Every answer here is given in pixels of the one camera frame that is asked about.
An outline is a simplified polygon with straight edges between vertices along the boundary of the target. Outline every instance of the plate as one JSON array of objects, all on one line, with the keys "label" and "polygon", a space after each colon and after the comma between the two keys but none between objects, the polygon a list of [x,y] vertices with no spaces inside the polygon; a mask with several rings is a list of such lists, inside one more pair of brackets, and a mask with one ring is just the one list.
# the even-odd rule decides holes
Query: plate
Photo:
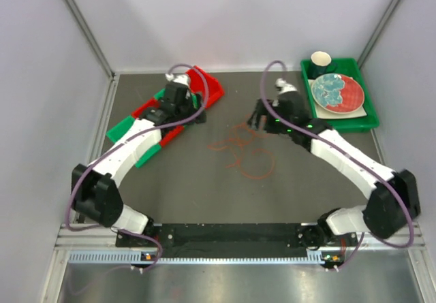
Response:
[{"label": "plate", "polygon": [[349,114],[359,109],[365,95],[354,79],[341,74],[326,74],[318,77],[311,87],[316,103],[335,114]]}]

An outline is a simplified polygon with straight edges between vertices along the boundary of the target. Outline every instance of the red and green tray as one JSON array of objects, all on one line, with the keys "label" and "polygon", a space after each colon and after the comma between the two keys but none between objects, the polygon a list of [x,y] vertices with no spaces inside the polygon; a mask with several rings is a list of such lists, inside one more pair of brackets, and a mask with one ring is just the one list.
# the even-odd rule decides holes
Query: red and green tray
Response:
[{"label": "red and green tray", "polygon": [[[224,95],[224,90],[220,83],[207,74],[205,71],[201,70],[198,66],[194,66],[200,73],[203,74],[203,76],[206,78],[207,85],[209,88],[209,100],[206,104],[206,109],[208,109],[211,105],[213,105],[216,101],[218,101],[219,98],[221,98]],[[190,69],[186,73],[191,78],[191,83],[189,85],[191,92],[198,93],[201,92],[202,96],[204,97],[204,85],[201,77],[193,70]],[[156,93],[150,100],[148,100],[145,104],[140,106],[138,109],[133,111],[130,116],[124,118],[120,123],[115,125],[112,129],[108,130],[106,132],[106,135],[108,136],[109,140],[111,142],[115,143],[118,140],[120,140],[130,129],[130,127],[133,125],[136,118],[138,118],[142,112],[148,108],[148,107],[159,107],[159,99],[163,97],[165,94],[165,89],[160,90],[160,92]],[[137,168],[141,167],[146,163],[153,155],[158,153],[162,148],[168,145],[178,134],[180,134],[186,126],[179,125],[172,131],[168,132],[161,141],[149,148],[144,155],[138,160],[138,162],[135,164]]]}]

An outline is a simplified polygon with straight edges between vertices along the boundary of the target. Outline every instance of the cup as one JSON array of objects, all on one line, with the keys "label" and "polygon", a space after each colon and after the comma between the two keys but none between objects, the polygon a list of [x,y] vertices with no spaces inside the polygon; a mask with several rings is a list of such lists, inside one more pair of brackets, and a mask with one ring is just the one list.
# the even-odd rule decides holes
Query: cup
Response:
[{"label": "cup", "polygon": [[310,80],[315,80],[321,75],[334,72],[337,67],[338,64],[332,63],[332,57],[330,57],[328,53],[317,51],[311,55],[311,63],[307,70],[307,77]]}]

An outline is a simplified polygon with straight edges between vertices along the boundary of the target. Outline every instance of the white wall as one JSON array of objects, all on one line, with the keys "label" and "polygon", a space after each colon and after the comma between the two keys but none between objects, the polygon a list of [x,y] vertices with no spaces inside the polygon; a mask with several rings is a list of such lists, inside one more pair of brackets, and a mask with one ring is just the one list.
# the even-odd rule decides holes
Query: white wall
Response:
[{"label": "white wall", "polygon": [[358,58],[390,0],[76,0],[116,71],[175,62],[290,67],[314,50]]},{"label": "white wall", "polygon": [[0,0],[0,301],[37,302],[108,86],[62,0]]},{"label": "white wall", "polygon": [[436,262],[436,0],[404,0],[364,65],[390,165],[418,179],[420,224]]}]

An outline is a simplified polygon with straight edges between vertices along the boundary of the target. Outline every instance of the metal floor panel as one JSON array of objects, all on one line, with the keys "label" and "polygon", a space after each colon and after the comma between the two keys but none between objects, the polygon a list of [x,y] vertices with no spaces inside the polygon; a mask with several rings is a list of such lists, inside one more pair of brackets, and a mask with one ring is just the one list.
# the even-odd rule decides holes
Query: metal floor panel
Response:
[{"label": "metal floor panel", "polygon": [[[113,265],[69,264],[62,303],[416,303],[422,302],[406,251],[361,252],[343,271],[306,266],[162,265],[129,268],[96,281]],[[94,284],[79,296],[74,290]]]},{"label": "metal floor panel", "polygon": [[[233,126],[247,120],[259,98],[260,73],[213,75],[225,95],[208,111],[207,123],[189,127],[146,165],[133,168],[121,184],[126,204],[159,223],[295,223],[313,222],[333,208],[365,202],[348,179],[287,137],[256,138],[244,147],[240,165],[243,172],[261,176],[269,171],[274,159],[269,177],[250,179],[237,167],[227,168],[235,162],[232,151],[211,150],[208,145],[219,147],[218,142],[230,137]],[[288,75],[288,81],[305,95],[300,73]],[[272,98],[279,74],[269,76],[268,93]],[[165,83],[162,74],[121,75],[109,129]],[[246,140],[251,136],[243,129],[238,134]],[[377,159],[370,133],[349,133],[344,137]],[[106,138],[104,150],[110,147]],[[242,154],[235,146],[233,150],[238,156]]]}]

